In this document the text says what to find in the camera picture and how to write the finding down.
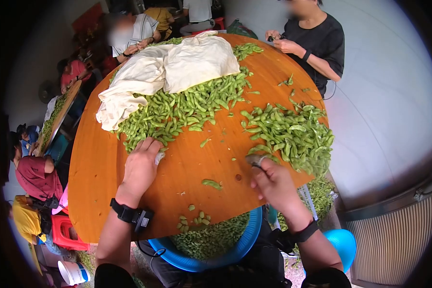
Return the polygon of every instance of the black cable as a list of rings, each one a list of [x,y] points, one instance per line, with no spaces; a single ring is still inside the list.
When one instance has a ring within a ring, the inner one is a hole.
[[[149,257],[152,257],[152,258],[160,257],[160,256],[162,256],[163,254],[165,254],[165,252],[166,252],[166,248],[162,248],[162,249],[157,250],[157,251],[154,253],[154,255],[150,255],[149,253],[147,253],[147,252],[145,252],[144,250],[141,249],[141,246],[139,245],[139,241],[136,241],[136,245],[138,246],[138,248],[139,248],[139,250],[140,250],[141,252],[143,252],[145,255],[147,255],[147,256],[149,256]],[[158,251],[160,251],[160,250],[163,250],[163,253],[161,253],[161,254],[157,254]]]
[[[334,96],[334,93],[336,93],[336,82],[335,81],[333,81],[334,82],[334,92],[333,92],[333,95],[331,95],[329,98],[327,98],[327,99],[323,99],[323,101],[325,101],[325,100],[330,100],[333,96]]]

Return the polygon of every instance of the white striped shirt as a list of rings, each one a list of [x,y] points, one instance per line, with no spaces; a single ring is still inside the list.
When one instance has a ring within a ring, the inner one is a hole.
[[[129,46],[135,45],[145,38],[153,36],[159,22],[148,15],[136,15],[136,21],[133,24],[133,34],[131,39],[120,46],[112,46],[112,57],[120,56]]]

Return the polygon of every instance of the legs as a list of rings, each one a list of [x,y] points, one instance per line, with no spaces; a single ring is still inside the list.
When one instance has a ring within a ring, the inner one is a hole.
[[[241,260],[241,264],[262,271],[278,281],[283,281],[285,279],[283,257],[278,248],[269,242],[269,234],[272,230],[266,217],[265,207],[263,207],[263,222],[258,238],[248,254]]]
[[[61,255],[61,256],[69,256],[69,251],[54,244],[53,234],[51,232],[46,235],[45,245],[46,248],[48,248],[48,251],[50,251],[53,254]]]
[[[138,241],[136,244],[147,254],[154,255],[155,250],[150,246],[149,241]],[[174,267],[161,257],[152,258],[144,253],[143,256],[149,262],[150,268],[165,288],[177,287],[186,280],[186,271]]]
[[[183,36],[189,36],[192,35],[192,32],[208,30],[213,28],[214,26],[215,21],[213,19],[210,19],[208,21],[200,22],[197,24],[189,24],[187,26],[184,26],[179,30],[179,32],[181,32]]]

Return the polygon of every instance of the hand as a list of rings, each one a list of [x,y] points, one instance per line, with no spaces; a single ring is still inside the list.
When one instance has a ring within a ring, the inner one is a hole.
[[[136,44],[138,46],[138,49],[142,50],[142,49],[146,48],[147,45],[150,44],[149,40],[150,40],[150,38],[145,38],[141,42],[139,42],[138,44]]]
[[[259,199],[264,198],[283,214],[289,214],[291,207],[298,201],[302,204],[288,169],[268,158],[262,160],[261,167],[265,172],[252,167],[251,180],[251,187],[259,192]]]
[[[73,78],[69,81],[69,85],[67,85],[68,87],[72,86],[75,82],[77,82],[77,78]]]
[[[139,141],[138,146],[130,153],[125,163],[125,176],[118,187],[119,192],[126,193],[139,202],[155,179],[157,174],[155,157],[162,147],[163,144],[152,137]]]
[[[266,41],[269,38],[269,36],[272,36],[275,40],[280,39],[280,32],[278,32],[277,30],[267,30],[266,31]]]
[[[128,46],[128,48],[123,53],[125,55],[131,55],[131,54],[135,53],[136,51],[138,51],[138,46],[137,45],[131,45],[131,46]]]
[[[291,53],[299,58],[302,58],[305,55],[305,49],[291,40],[274,40],[274,47],[280,49],[282,53]]]

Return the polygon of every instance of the red shirt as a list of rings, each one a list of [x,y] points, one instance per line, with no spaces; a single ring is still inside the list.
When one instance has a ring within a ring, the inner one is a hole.
[[[56,169],[51,173],[45,173],[43,157],[22,157],[17,165],[16,179],[27,194],[40,200],[44,201],[53,195],[61,199],[63,195],[63,186]]]
[[[70,62],[70,66],[72,66],[72,72],[70,74],[63,74],[61,76],[61,87],[66,87],[69,85],[70,80],[76,78],[78,75],[80,75],[81,72],[83,72],[86,69],[85,63],[81,62],[80,60],[74,60]],[[91,77],[92,72],[88,72],[88,75],[86,75],[84,78],[81,79],[83,83],[86,82]]]

